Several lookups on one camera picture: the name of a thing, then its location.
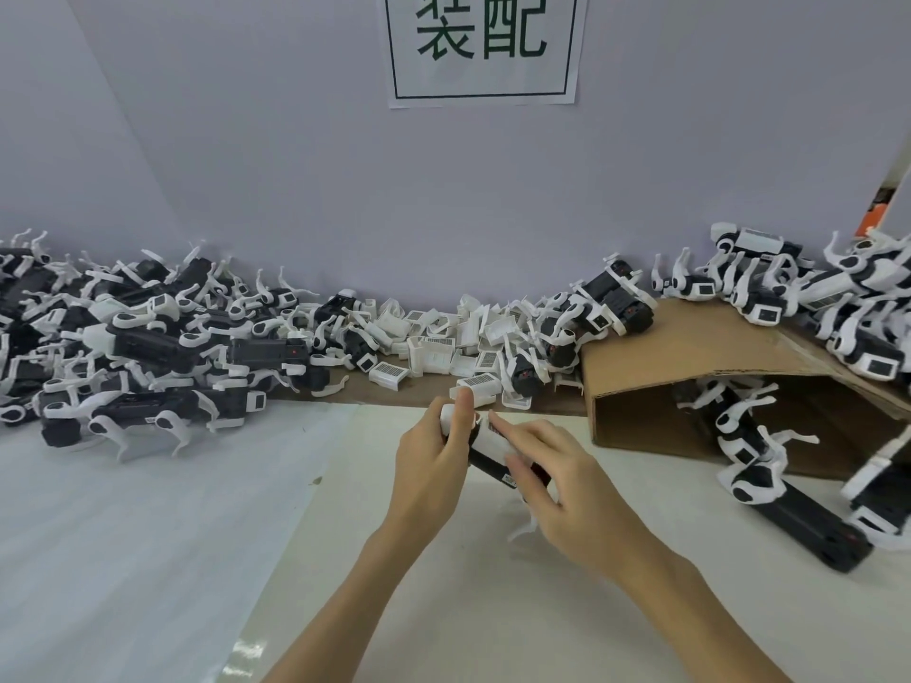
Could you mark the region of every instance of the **right hand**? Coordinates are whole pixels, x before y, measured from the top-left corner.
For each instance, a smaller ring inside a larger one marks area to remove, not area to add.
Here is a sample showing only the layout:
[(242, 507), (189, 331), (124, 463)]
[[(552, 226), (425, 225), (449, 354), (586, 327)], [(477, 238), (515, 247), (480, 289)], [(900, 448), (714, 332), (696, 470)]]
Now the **right hand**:
[(507, 455), (509, 473), (548, 541), (569, 560), (617, 582), (646, 567), (660, 542), (572, 434), (546, 420), (510, 424), (493, 412), (490, 422), (557, 484), (559, 503), (522, 458)]

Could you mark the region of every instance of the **white wall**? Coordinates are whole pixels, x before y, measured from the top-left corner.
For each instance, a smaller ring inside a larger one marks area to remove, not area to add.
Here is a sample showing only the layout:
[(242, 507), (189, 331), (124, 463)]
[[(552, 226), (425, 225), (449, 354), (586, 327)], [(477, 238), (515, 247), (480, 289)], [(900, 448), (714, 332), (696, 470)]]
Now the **white wall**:
[(100, 257), (187, 251), (66, 0), (0, 0), (0, 239), (26, 228)]
[(819, 246), (911, 128), (911, 0), (590, 0), (577, 105), (394, 112), (373, 0), (69, 1), (189, 236), (409, 304)]

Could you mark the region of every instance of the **hand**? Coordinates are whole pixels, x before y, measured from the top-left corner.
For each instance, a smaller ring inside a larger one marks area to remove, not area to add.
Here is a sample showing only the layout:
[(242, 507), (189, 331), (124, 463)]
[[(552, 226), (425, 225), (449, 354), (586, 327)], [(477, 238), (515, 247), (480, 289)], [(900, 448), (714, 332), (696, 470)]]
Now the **hand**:
[(490, 413), (490, 422), (557, 484), (559, 503), (522, 458), (507, 455), (541, 531), (567, 558), (618, 582), (650, 561), (660, 542), (572, 434), (546, 420), (510, 424)]
[(421, 421), (404, 433), (395, 455), (393, 497), (383, 524), (414, 541), (418, 553), (452, 517), (468, 473), (474, 394), (459, 389), (449, 440), (444, 443), (440, 411), (448, 402), (436, 398)]

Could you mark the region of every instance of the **plastic sheet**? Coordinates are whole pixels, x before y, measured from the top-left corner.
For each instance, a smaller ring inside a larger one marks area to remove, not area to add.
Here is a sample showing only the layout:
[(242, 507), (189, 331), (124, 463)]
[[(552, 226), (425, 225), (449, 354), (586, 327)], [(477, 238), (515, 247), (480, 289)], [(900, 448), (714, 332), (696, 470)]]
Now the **plastic sheet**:
[(0, 680), (214, 680), (355, 409), (270, 402), (123, 464), (0, 431)]

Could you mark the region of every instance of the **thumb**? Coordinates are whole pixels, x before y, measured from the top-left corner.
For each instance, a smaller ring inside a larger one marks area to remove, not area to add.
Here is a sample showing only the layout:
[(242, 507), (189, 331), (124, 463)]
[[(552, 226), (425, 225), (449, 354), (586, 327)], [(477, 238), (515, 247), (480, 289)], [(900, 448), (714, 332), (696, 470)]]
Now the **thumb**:
[(557, 504), (550, 497), (538, 476), (531, 471), (518, 455), (506, 456), (507, 467), (512, 478), (516, 480), (518, 490), (522, 493), (525, 502), (529, 504), (532, 514), (543, 524), (557, 509)]
[(474, 393), (470, 388), (460, 388), (455, 395), (453, 418), (449, 424), (447, 448), (468, 448), (468, 439), (474, 428)]

